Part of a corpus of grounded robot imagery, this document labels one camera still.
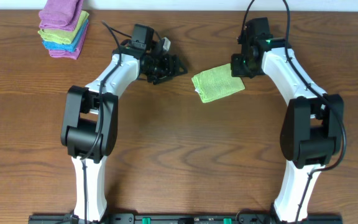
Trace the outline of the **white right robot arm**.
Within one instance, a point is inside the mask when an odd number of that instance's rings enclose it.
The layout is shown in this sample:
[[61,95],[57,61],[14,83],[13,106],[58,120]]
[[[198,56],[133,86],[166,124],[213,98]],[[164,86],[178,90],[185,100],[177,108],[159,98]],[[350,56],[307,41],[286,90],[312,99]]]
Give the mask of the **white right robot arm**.
[[280,133],[285,173],[264,223],[342,223],[340,215],[310,215],[307,209],[318,176],[340,150],[343,99],[327,94],[308,76],[287,40],[271,34],[266,17],[243,26],[231,75],[268,76],[287,105]]

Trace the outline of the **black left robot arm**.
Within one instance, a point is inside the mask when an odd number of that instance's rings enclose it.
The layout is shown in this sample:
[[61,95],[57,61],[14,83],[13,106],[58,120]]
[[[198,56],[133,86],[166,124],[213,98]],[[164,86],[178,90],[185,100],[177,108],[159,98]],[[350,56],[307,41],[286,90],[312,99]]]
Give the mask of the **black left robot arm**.
[[135,24],[97,79],[68,90],[60,139],[75,168],[73,221],[99,223],[106,212],[106,161],[116,144],[119,99],[126,88],[140,75],[158,85],[188,72],[170,46],[153,28]]

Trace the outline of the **light green microfiber cloth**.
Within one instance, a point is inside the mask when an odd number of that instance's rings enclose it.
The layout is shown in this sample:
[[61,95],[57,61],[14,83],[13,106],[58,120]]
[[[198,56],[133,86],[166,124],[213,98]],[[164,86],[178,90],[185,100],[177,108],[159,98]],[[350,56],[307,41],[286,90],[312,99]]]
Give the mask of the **light green microfiber cloth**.
[[210,103],[245,89],[241,78],[231,76],[230,63],[200,72],[191,81],[203,103]]

